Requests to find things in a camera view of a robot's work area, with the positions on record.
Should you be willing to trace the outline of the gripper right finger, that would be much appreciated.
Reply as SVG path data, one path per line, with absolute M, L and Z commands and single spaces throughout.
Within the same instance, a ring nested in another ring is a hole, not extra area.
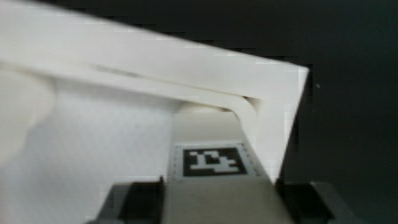
M 295 224 L 359 224 L 359 218 L 327 182 L 284 182 L 275 189 Z

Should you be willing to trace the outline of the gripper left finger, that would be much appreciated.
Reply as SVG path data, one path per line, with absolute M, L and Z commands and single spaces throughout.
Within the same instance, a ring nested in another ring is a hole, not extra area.
M 85 224 L 162 224 L 165 200 L 163 178 L 115 184 L 96 218 Z

